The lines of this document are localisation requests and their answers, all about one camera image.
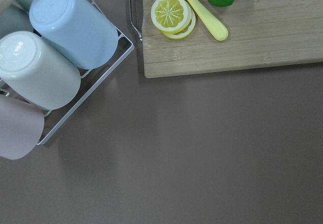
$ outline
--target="cup drying rack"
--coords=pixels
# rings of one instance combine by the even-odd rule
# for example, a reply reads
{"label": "cup drying rack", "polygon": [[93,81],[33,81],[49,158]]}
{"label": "cup drying rack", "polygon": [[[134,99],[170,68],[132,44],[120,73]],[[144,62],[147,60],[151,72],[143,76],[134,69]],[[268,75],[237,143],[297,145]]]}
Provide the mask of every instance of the cup drying rack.
{"label": "cup drying rack", "polygon": [[[102,14],[103,12],[94,2],[88,0]],[[118,47],[113,57],[97,69],[79,69],[81,74],[81,86],[73,100],[62,108],[55,110],[43,110],[44,129],[37,145],[45,144],[51,136],[62,126],[62,124],[73,114],[73,112],[86,100],[86,98],[105,80],[116,67],[133,51],[134,44],[118,28]],[[9,85],[0,79],[0,94],[7,97],[27,102],[17,94]]]}

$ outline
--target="light blue cup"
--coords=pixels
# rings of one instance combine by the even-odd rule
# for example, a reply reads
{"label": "light blue cup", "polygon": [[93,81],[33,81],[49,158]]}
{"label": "light blue cup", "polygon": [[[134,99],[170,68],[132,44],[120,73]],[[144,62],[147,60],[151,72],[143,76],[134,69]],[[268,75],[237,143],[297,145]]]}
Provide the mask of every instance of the light blue cup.
{"label": "light blue cup", "polygon": [[87,0],[33,0],[32,26],[75,66],[95,69],[115,53],[116,27]]}

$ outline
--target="white cup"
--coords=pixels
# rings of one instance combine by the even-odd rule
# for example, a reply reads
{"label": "white cup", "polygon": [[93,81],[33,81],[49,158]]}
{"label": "white cup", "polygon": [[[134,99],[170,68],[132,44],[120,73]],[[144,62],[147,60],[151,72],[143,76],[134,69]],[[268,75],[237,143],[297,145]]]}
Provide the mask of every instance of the white cup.
{"label": "white cup", "polygon": [[81,84],[73,64],[27,31],[0,40],[0,78],[29,102],[49,110],[69,103]]}
{"label": "white cup", "polygon": [[32,26],[74,65],[95,69],[118,46],[116,27],[87,0],[33,0]]}
{"label": "white cup", "polygon": [[24,157],[38,143],[44,115],[37,107],[0,94],[0,156]]}

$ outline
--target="wooden cutting board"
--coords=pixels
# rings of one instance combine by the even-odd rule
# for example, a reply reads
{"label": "wooden cutting board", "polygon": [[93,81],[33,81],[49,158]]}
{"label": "wooden cutting board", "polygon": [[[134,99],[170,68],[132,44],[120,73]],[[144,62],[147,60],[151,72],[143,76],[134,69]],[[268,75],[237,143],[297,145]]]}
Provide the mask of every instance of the wooden cutting board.
{"label": "wooden cutting board", "polygon": [[235,0],[218,8],[200,0],[229,30],[216,41],[198,19],[192,34],[164,37],[143,0],[147,78],[323,62],[323,0]]}

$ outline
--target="cutting board handle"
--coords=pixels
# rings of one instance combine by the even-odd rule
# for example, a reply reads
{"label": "cutting board handle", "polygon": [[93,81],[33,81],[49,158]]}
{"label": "cutting board handle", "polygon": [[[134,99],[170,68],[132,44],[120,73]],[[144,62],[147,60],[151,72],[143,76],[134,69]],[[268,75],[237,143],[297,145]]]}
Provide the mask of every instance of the cutting board handle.
{"label": "cutting board handle", "polygon": [[130,7],[130,22],[131,22],[131,25],[135,29],[135,31],[137,32],[137,34],[139,36],[139,40],[142,41],[142,33],[141,33],[141,30],[134,23],[134,18],[133,18],[134,13],[133,13],[132,0],[129,0],[129,7]]}

